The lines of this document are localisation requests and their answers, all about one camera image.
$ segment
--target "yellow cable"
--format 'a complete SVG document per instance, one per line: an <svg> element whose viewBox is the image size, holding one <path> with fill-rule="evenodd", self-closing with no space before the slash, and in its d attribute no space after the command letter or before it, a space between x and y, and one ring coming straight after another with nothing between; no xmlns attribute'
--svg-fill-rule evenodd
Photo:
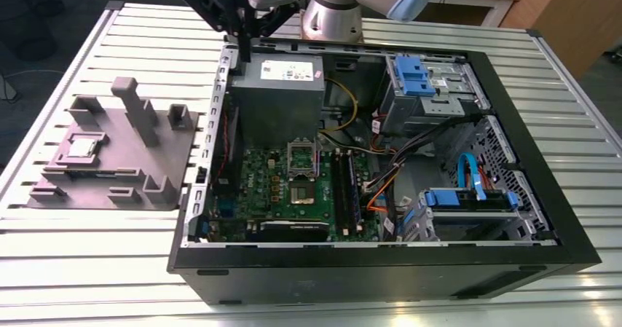
<svg viewBox="0 0 622 327"><path fill-rule="evenodd" d="M320 132L328 133L328 132L335 132L335 131L345 128L353 122L353 120L356 119L356 114L359 113L359 102L356 101L356 97L353 96L349 89L345 88L345 86L341 83L335 81L332 78L324 78L324 79L328 82L335 83L337 85L337 87L341 88L341 90L345 92L345 94L348 94L349 98L352 99L352 105L353 105L352 117L349 117L349 120L343 125L340 125L337 127L332 127L332 128L327 128L327 129L320 130Z"/></svg>

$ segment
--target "aluminum table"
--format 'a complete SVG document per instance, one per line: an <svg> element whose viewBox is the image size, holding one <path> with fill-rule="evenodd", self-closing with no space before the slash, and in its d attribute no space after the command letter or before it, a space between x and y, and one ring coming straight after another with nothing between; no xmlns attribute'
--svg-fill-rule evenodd
<svg viewBox="0 0 622 327"><path fill-rule="evenodd" d="M154 109L205 113L222 34L185 7L110 3L0 176L0 321L80 326L613 326L622 320L622 143L548 45L524 31L364 20L367 43L488 54L603 263L491 300L206 306L166 273L177 212L36 210L28 192L73 96L137 79ZM277 37L298 36L298 19ZM196 141L202 139L197 133ZM190 152L192 163L197 149ZM194 178L188 164L185 179Z"/></svg>

